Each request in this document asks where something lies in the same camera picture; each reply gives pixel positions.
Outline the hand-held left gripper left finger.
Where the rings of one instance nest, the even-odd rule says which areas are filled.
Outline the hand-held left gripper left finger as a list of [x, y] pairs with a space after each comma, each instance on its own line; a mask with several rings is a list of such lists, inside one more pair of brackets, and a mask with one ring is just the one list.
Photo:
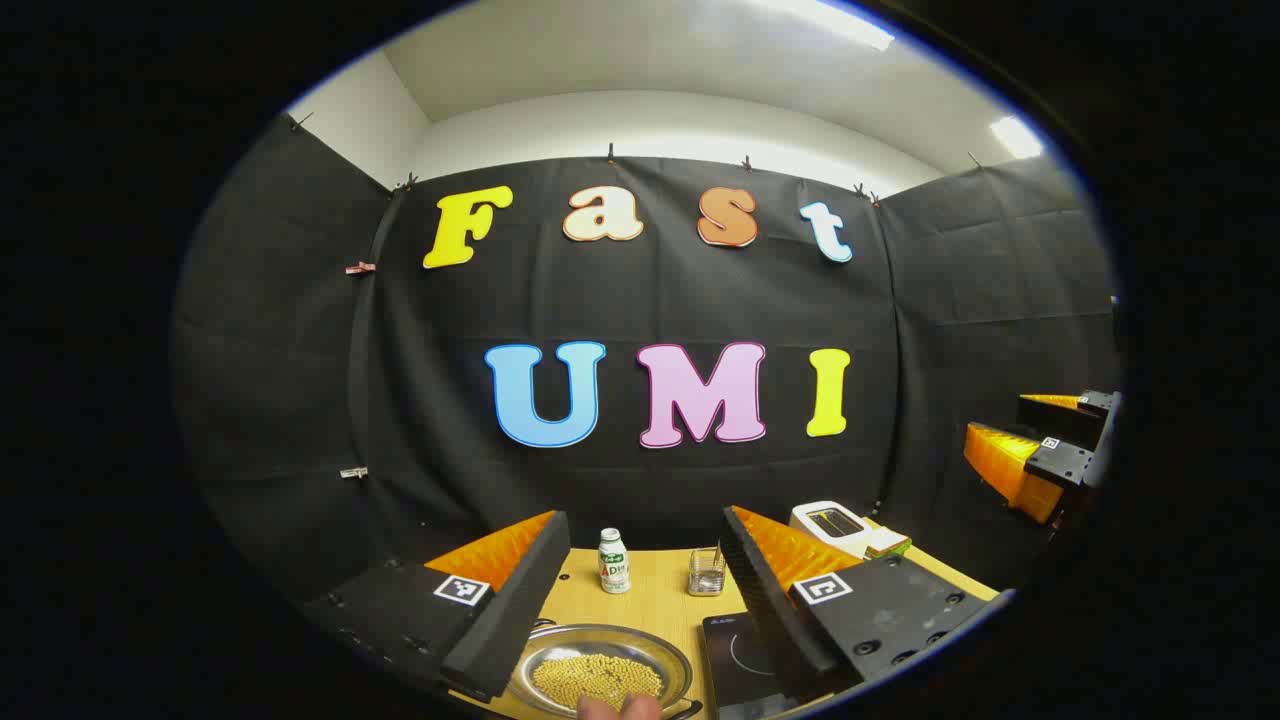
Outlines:
[[429, 562], [389, 561], [315, 594], [306, 616], [371, 665], [421, 691], [503, 694], [570, 551], [547, 511]]

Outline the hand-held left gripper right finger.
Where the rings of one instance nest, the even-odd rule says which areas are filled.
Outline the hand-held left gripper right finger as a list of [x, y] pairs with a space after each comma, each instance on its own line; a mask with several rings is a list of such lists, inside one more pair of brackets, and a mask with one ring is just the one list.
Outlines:
[[941, 659], [1014, 591], [977, 592], [901, 553], [856, 559], [740, 506], [719, 546], [773, 662], [799, 701], [844, 697]]

